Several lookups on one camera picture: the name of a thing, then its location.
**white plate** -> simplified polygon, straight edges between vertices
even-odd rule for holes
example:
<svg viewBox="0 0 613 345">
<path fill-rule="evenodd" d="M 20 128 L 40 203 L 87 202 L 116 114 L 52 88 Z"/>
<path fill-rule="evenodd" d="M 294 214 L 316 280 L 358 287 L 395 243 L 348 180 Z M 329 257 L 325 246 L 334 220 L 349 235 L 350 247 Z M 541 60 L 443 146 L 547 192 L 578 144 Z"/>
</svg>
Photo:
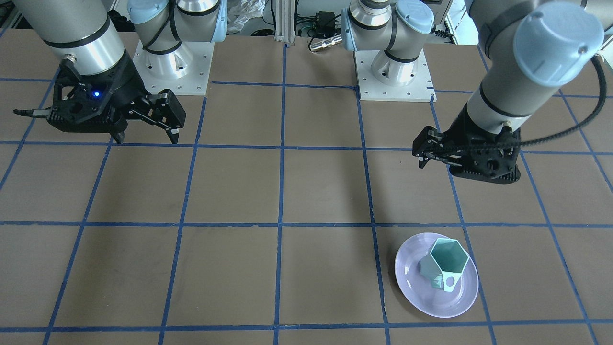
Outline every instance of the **white plate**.
<svg viewBox="0 0 613 345">
<path fill-rule="evenodd" d="M 479 276 L 470 259 L 453 292 L 433 288 L 430 280 L 419 273 L 419 260 L 428 254 L 437 238 L 448 237 L 421 233 L 410 237 L 400 246 L 394 265 L 396 281 L 415 308 L 435 317 L 455 317 L 470 309 L 477 299 Z"/>
</svg>

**wire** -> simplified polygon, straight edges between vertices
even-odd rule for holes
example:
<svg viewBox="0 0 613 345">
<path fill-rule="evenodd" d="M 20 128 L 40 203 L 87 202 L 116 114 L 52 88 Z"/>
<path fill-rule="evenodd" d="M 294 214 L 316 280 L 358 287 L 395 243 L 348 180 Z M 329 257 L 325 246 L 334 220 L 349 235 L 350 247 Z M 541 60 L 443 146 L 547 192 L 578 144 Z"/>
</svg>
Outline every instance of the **wire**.
<svg viewBox="0 0 613 345">
<path fill-rule="evenodd" d="M 330 24 L 331 22 L 336 21 L 336 19 L 337 19 L 338 17 L 340 17 L 340 16 L 341 16 L 341 15 L 337 15 L 336 17 L 334 17 L 334 18 L 330 19 L 330 20 L 329 20 L 329 21 L 328 21 L 326 24 L 323 24 L 321 27 L 322 27 L 322 28 L 325 28 L 325 27 L 326 27 L 328 24 Z M 311 40 L 310 40 L 310 41 L 309 41 L 309 43 L 308 43 L 308 49 L 309 49 L 311 52 L 313 52 L 313 53 L 314 53 L 314 51 L 312 51 L 312 50 L 311 50 L 311 44 L 313 44 L 313 40 L 315 40 L 315 36 L 317 36 L 317 35 L 314 35 L 313 37 L 311 37 Z"/>
<path fill-rule="evenodd" d="M 599 95 L 598 95 L 598 103 L 596 104 L 594 111 L 592 111 L 592 113 L 588 117 L 586 117 L 585 120 L 579 122 L 577 125 L 571 128 L 568 128 L 567 130 L 564 130 L 564 131 L 561 131 L 555 134 L 551 134 L 550 136 L 546 136 L 546 137 L 534 139 L 534 140 L 509 142 L 509 143 L 504 143 L 504 144 L 456 145 L 456 146 L 442 147 L 440 149 L 435 149 L 435 150 L 432 150 L 432 153 L 457 152 L 457 151 L 466 152 L 466 151 L 479 151 L 479 150 L 503 150 L 503 149 L 512 149 L 512 148 L 520 147 L 520 146 L 537 145 L 537 144 L 542 144 L 544 142 L 548 142 L 551 140 L 560 139 L 562 137 L 572 134 L 580 130 L 581 128 L 587 126 L 590 122 L 594 121 L 594 119 L 596 118 L 596 116 L 598 116 L 598 114 L 600 114 L 600 112 L 603 110 L 604 103 L 607 100 L 607 81 L 604 76 L 603 67 L 600 64 L 600 61 L 598 61 L 597 56 L 593 56 L 590 61 L 594 65 L 594 68 L 596 69 L 596 75 L 598 76 L 598 87 L 600 90 Z"/>
<path fill-rule="evenodd" d="M 170 0 L 169 5 L 168 5 L 169 6 L 169 12 L 168 12 L 168 17 L 166 18 L 166 21 L 156 31 L 155 35 L 153 35 L 153 38 L 149 42 L 147 42 L 147 44 L 143 45 L 143 50 L 147 50 L 149 47 L 151 47 L 151 45 L 153 45 L 155 43 L 155 41 L 159 38 L 159 35 L 162 34 L 162 31 L 164 29 L 166 29 L 166 25 L 168 25 L 168 23 L 170 23 L 170 19 L 172 18 L 172 16 L 175 15 L 175 6 L 176 6 L 176 4 L 177 4 L 177 0 Z"/>
</svg>

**metal connector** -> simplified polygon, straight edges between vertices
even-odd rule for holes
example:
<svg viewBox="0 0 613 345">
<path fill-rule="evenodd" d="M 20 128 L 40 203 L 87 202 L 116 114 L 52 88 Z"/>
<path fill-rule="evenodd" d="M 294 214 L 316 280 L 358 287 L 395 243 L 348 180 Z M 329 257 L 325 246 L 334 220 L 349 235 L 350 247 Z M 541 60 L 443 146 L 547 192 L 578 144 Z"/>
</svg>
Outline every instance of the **metal connector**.
<svg viewBox="0 0 613 345">
<path fill-rule="evenodd" d="M 328 39 L 324 39 L 322 41 L 315 42 L 315 43 L 309 45 L 308 48 L 313 53 L 316 53 L 316 52 L 320 52 L 321 50 L 324 50 L 326 48 L 333 47 L 333 46 L 335 46 L 337 44 L 340 44 L 342 42 L 343 42 L 343 36 L 336 35 L 334 37 L 330 37 Z"/>
</svg>

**teal cup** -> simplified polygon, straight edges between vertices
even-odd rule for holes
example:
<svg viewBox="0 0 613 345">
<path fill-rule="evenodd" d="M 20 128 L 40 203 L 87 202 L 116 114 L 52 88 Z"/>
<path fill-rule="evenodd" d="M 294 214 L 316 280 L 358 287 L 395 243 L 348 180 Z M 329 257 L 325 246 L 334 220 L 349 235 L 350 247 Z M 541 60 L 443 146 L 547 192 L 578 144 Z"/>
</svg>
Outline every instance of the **teal cup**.
<svg viewBox="0 0 613 345">
<path fill-rule="evenodd" d="M 419 260 L 419 272 L 432 282 L 432 287 L 452 292 L 462 277 L 470 257 L 456 239 L 438 238 Z"/>
</svg>

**metal base plate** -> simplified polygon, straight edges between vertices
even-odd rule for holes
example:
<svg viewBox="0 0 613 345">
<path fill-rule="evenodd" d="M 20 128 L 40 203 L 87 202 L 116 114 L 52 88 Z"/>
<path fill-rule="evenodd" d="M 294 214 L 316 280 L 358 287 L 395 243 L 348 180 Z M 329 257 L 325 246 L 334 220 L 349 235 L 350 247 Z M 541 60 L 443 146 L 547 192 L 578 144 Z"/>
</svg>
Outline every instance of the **metal base plate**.
<svg viewBox="0 0 613 345">
<path fill-rule="evenodd" d="M 378 81 L 370 71 L 370 66 L 379 53 L 376 50 L 355 52 L 357 81 L 360 85 L 360 97 L 364 101 L 399 101 L 430 102 L 436 93 L 432 85 L 430 70 L 425 60 L 424 51 L 417 58 L 417 73 L 413 81 L 405 87 L 391 87 Z"/>
<path fill-rule="evenodd" d="M 161 90 L 169 88 L 175 95 L 207 95 L 208 76 L 211 71 L 215 44 L 211 42 L 184 42 L 183 44 L 186 44 L 194 54 L 194 65 L 189 67 L 191 71 L 179 79 L 159 79 L 152 76 L 145 66 L 143 44 L 139 42 L 133 60 L 147 91 L 157 94 Z"/>
</svg>

